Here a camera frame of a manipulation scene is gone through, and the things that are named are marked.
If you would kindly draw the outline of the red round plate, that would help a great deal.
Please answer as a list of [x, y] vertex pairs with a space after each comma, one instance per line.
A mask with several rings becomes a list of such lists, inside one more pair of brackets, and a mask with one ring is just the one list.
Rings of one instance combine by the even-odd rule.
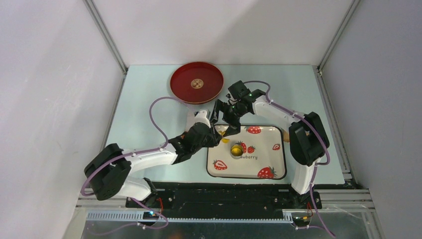
[[222, 91], [224, 76], [208, 62], [190, 62], [179, 67], [170, 78], [170, 89], [185, 103], [202, 105], [211, 102]]

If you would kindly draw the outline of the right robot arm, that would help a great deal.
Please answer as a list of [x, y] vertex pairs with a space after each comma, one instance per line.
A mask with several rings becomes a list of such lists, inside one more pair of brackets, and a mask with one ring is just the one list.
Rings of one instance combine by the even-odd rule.
[[240, 119], [246, 114], [273, 120], [287, 131], [290, 152], [297, 163], [289, 200], [295, 208], [302, 208], [310, 200], [308, 193], [313, 191], [317, 167], [330, 164], [330, 143], [317, 113], [304, 114], [279, 105], [269, 97], [270, 89], [268, 86], [266, 91], [252, 91], [245, 82], [235, 82], [228, 88], [227, 102], [215, 101], [210, 122], [218, 122], [222, 114], [222, 120], [228, 124], [225, 137], [241, 132]]

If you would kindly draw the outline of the yellow dough trimmings strip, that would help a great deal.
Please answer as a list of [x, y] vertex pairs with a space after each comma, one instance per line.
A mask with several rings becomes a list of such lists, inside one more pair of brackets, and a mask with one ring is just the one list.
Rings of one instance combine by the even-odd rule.
[[229, 139], [227, 139], [227, 138], [225, 138], [225, 133], [226, 133], [226, 131], [219, 131], [219, 134], [221, 135], [221, 142], [223, 142], [223, 143], [229, 143]]

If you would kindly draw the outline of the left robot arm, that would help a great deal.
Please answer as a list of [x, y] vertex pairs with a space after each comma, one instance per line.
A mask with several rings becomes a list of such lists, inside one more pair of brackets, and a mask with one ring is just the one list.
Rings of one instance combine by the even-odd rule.
[[132, 175], [143, 169], [187, 161], [202, 148], [217, 146], [222, 138], [214, 126], [218, 118], [209, 111], [196, 112], [191, 119], [193, 123], [187, 132], [158, 148], [124, 151], [116, 143], [106, 146], [85, 167], [84, 186], [89, 185], [91, 194], [99, 201], [125, 196], [137, 199], [145, 207], [154, 206], [157, 193], [152, 182]]

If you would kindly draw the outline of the strawberry print tray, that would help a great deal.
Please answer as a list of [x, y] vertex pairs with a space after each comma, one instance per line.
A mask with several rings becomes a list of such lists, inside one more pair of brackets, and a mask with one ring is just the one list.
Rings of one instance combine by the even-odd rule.
[[[228, 126], [217, 125], [217, 131]], [[283, 131], [275, 126], [242, 125], [241, 132], [225, 137], [207, 153], [206, 170], [212, 177], [281, 180], [287, 175]], [[234, 157], [230, 149], [242, 146], [243, 154]]]

